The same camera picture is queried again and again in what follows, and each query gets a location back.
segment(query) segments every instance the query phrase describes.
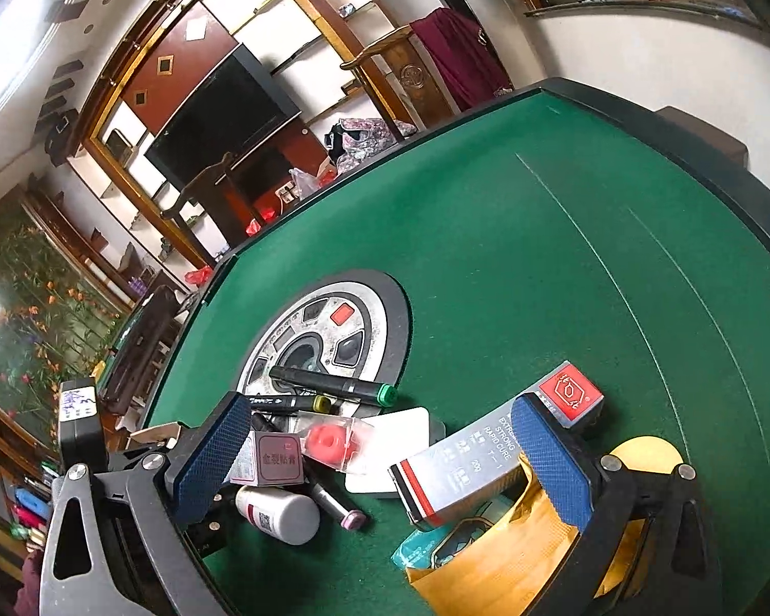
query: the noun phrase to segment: white scratch line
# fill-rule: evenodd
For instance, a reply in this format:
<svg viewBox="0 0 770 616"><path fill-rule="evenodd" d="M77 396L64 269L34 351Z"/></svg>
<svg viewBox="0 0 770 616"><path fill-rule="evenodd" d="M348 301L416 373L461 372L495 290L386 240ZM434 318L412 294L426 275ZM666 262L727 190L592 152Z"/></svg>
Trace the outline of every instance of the white scratch line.
<svg viewBox="0 0 770 616"><path fill-rule="evenodd" d="M670 387L667 386L667 380L664 378L664 373L662 371L662 367L659 365L659 361L656 359L656 355L653 352L653 347L650 345L650 341L647 339L647 336L645 335L645 330L642 329L641 324L639 323L637 319L636 313L633 312L633 308L630 308L630 304L627 302L627 299L624 295L624 292L622 291L622 288L619 286L619 284L616 282L616 279L613 277L612 273L610 273L610 269L605 265L603 259L600 257L599 253L596 252L596 248L593 247L593 244L588 240L588 237L585 236L585 232L581 230L581 227L576 223L576 220L573 219L571 214L567 211L567 209L562 206L562 202L559 201L559 199L556 198L556 195L551 192L550 188L545 184L544 180L540 178L540 175L536 173L533 169L530 168L530 165L522 159L522 157L519 156L519 153L516 154L516 158L525 165L525 168L530 171L531 174L533 174L534 178L538 180L540 185L545 188L545 191L551 196L551 198L556 202L556 204L562 209L562 212L567 216L567 219L571 221L573 226L575 226L575 229L577 232L579 232L579 235L585 239L585 243L588 244L588 247L590 248L590 251L596 256L596 259L599 261L599 263L602 265L602 268L604 269L605 273L608 274L608 277L610 278L610 281L613 283L613 286L616 287L616 291L619 292L619 296L622 297L622 301L624 301L625 306L627 308L627 311L630 313L630 316L633 317L633 322L637 325L637 329L639 329L639 333L641 333L642 340L645 341L645 345L647 345L647 349L650 352L650 356L653 358L653 363L656 365L656 370L659 371L659 377L662 378L662 384L664 385L664 390L667 392L667 400L670 401L670 407L673 409L673 415L676 418L676 423L679 427L679 433L682 434L682 442L685 445L685 453L687 456L687 460L692 462L693 458L690 456L690 448L687 446L687 438L685 435L685 430L682 427L682 420L679 418L679 411L676 408L676 402L673 399L673 395L670 393Z"/></svg>
<svg viewBox="0 0 770 616"><path fill-rule="evenodd" d="M696 287L690 281L690 278L687 277L687 274L684 271L682 271L682 267L679 266L678 262L674 259L673 255L671 255L670 252L667 251L667 248L664 247L664 245L662 244L662 241L660 241L656 237L656 235L653 234L653 232L651 232L649 226L647 226L645 222L641 221L641 218L639 218L639 216L633 212L633 209L630 208L630 206L627 207L627 210L630 211L630 215L633 215L633 217L636 219L636 221L639 224L641 224L641 226L645 229L645 231L650 234L650 238L656 241L656 244L662 249L665 255L667 255L667 258L670 259L670 261L676 267L676 270L679 271L679 273L685 279L689 288L693 290L694 294L696 294L696 298L699 300L701 307L704 308L704 312L707 313L707 316L710 317L711 322L713 322L713 325L716 327L716 331L719 332L719 336L722 337L722 342L724 343L724 346L727 347L727 353L730 355L730 358L733 360L733 365L736 366L736 370L739 374L739 377L741 378L741 383L744 385L745 391L747 392L747 399L749 400L749 405L750 407L753 408L753 416L756 418L756 425L759 427L761 444L762 444L762 447L764 447L764 456L767 457L767 467L770 470L770 450L767 447L767 438L764 438L764 429L762 428L762 425L761 425L759 411L756 410L756 402L753 400L753 395L749 392L749 386L747 385L747 380L745 380L744 373L741 371L741 366L739 366L739 362L738 362L738 359L736 358L736 355L733 354L733 350L730 347L730 343L727 342L727 337L725 337L724 333L722 332L722 328L719 326L719 323L716 321L716 318L713 316L713 313L710 312L710 308L708 308L707 304L704 303L704 299L699 294L699 290L696 289Z"/></svg>

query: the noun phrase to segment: window sill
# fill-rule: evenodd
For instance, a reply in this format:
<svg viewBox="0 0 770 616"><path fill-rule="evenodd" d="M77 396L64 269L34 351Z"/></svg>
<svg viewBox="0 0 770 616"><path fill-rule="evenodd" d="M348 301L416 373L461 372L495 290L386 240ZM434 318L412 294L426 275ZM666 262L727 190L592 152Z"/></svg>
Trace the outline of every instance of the window sill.
<svg viewBox="0 0 770 616"><path fill-rule="evenodd" d="M542 9L533 9L532 11L526 11L525 16L538 17L551 12L600 8L686 11L699 13L704 16L716 18L717 20L719 18L733 20L758 30L764 29L757 20L735 6L717 4L706 5L696 2L668 2L662 0L586 0L584 2L569 2L564 5L552 5Z"/></svg>

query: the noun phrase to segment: white plastic bag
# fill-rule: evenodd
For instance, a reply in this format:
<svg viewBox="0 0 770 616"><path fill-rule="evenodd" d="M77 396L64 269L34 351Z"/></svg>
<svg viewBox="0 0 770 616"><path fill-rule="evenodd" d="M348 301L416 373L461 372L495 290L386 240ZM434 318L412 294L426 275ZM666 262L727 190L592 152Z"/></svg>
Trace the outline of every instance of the white plastic bag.
<svg viewBox="0 0 770 616"><path fill-rule="evenodd" d="M314 176L311 176L310 173L306 173L304 170L297 169L296 167L290 170L289 173L294 179L297 189L296 194L300 196L300 199L311 196L319 189L319 181Z"/></svg>

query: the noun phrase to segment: maroon cloth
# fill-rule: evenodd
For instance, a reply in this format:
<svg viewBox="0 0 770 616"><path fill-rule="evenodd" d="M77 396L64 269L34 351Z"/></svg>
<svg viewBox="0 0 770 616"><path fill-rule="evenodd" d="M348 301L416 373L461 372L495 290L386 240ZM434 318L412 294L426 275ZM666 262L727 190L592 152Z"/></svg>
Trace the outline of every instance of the maroon cloth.
<svg viewBox="0 0 770 616"><path fill-rule="evenodd" d="M14 613L17 616L40 616L40 572L43 554L31 553L23 563L23 587L17 591Z"/></svg>
<svg viewBox="0 0 770 616"><path fill-rule="evenodd" d="M411 24L462 110L511 88L505 69L479 40L482 28L453 9L437 9Z"/></svg>

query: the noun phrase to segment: flat screen tv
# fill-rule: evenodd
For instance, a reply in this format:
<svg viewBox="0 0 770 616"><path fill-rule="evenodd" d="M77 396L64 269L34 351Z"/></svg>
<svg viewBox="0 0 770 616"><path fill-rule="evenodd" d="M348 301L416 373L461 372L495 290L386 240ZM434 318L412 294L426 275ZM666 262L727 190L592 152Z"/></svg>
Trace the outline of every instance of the flat screen tv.
<svg viewBox="0 0 770 616"><path fill-rule="evenodd" d="M226 152L245 154L299 112L251 52L238 46L177 109L145 157L182 189Z"/></svg>

